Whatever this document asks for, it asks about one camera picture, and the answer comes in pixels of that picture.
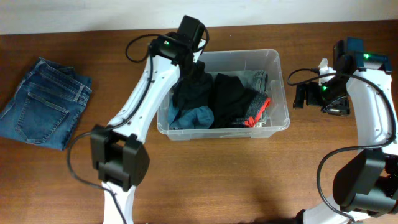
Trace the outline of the light blue jeans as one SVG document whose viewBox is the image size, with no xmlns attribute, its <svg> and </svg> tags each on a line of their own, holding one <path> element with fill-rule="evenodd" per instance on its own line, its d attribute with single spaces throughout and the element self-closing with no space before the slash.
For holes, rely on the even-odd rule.
<svg viewBox="0 0 398 224">
<path fill-rule="evenodd" d="M 266 86 L 268 81 L 268 75 L 267 72 L 264 70 L 243 70 L 219 73 L 225 74 L 227 76 L 236 76 L 240 79 L 244 87 L 256 90 L 260 93 L 267 94 Z"/>
</svg>

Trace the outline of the black red grey garment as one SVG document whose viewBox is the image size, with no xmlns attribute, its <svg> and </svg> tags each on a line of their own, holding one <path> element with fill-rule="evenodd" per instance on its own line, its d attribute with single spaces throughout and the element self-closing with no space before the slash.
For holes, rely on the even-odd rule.
<svg viewBox="0 0 398 224">
<path fill-rule="evenodd" d="M 217 74 L 210 94 L 212 128 L 253 128 L 270 105 L 264 93 L 246 88 L 236 76 Z"/>
</svg>

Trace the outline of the small blue denim cloth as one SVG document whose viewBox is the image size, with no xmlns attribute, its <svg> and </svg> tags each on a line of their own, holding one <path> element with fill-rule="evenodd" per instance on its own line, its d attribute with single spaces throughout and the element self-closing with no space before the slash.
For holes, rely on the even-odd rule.
<svg viewBox="0 0 398 224">
<path fill-rule="evenodd" d="M 170 129 L 208 129 L 214 122 L 214 116 L 208 106 L 189 110 L 179 110 L 171 106 L 168 109 L 167 122 Z"/>
</svg>

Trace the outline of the dark blue jeans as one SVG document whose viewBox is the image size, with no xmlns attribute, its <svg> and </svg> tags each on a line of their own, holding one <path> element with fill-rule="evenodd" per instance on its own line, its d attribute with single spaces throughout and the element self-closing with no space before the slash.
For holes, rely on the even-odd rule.
<svg viewBox="0 0 398 224">
<path fill-rule="evenodd" d="M 39 58 L 1 111 L 1 136 L 66 149 L 91 95 L 92 79 Z"/>
</svg>

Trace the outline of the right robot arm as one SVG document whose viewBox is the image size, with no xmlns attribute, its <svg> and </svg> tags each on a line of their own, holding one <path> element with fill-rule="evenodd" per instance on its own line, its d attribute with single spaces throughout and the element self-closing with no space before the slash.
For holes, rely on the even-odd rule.
<svg viewBox="0 0 398 224">
<path fill-rule="evenodd" d="M 315 77 L 295 84 L 294 108 L 319 106 L 326 114 L 355 115 L 356 156 L 333 180 L 333 193 L 300 211 L 295 223 L 362 223 L 397 213 L 397 115 L 388 56 L 367 52 L 362 39 L 348 37 L 323 59 Z"/>
</svg>

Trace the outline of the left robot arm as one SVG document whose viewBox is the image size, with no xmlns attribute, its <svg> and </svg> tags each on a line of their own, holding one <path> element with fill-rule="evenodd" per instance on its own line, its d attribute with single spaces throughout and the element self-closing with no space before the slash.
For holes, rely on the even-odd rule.
<svg viewBox="0 0 398 224">
<path fill-rule="evenodd" d="M 205 25 L 190 16 L 183 17 L 176 32 L 155 35 L 127 102 L 107 126 L 93 128 L 92 162 L 104 190 L 104 223 L 133 222 L 134 192 L 150 163 L 144 148 L 149 126 L 170 89 L 193 73 L 209 40 Z"/>
</svg>

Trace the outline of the clear plastic storage bin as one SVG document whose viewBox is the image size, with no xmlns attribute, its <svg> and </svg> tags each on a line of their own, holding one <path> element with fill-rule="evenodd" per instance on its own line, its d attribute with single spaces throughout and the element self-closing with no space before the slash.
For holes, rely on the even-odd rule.
<svg viewBox="0 0 398 224">
<path fill-rule="evenodd" d="M 157 128 L 173 141 L 268 138 L 289 127 L 279 53 L 205 52 L 164 97 Z"/>
</svg>

